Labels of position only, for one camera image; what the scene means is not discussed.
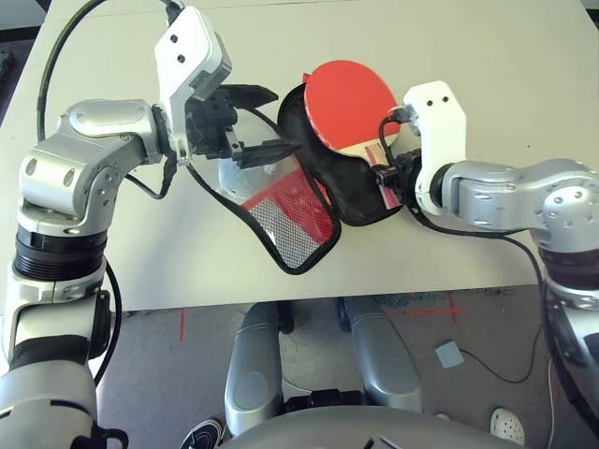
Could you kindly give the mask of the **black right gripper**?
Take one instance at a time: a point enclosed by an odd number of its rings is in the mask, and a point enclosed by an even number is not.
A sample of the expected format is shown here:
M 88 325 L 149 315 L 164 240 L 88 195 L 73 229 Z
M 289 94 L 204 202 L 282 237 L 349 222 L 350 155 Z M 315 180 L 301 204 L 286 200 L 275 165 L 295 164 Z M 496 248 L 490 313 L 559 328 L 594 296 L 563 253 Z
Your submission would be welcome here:
M 416 180 L 421 169 L 421 150 L 404 152 L 395 157 L 394 167 L 373 166 L 375 181 L 382 187 L 397 187 L 401 203 L 417 208 Z

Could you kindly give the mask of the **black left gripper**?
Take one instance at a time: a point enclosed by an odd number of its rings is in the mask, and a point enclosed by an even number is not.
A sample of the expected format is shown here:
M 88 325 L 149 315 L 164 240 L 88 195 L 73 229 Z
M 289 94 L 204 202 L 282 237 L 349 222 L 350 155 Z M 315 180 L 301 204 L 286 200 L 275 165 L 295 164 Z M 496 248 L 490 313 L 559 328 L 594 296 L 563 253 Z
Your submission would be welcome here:
M 285 159 L 302 144 L 291 139 L 272 139 L 255 146 L 243 146 L 233 125 L 236 107 L 262 107 L 277 101 L 270 89 L 251 84 L 227 84 L 208 99 L 196 96 L 186 101 L 186 135 L 193 155 L 207 159 L 237 159 L 241 169 L 269 166 Z

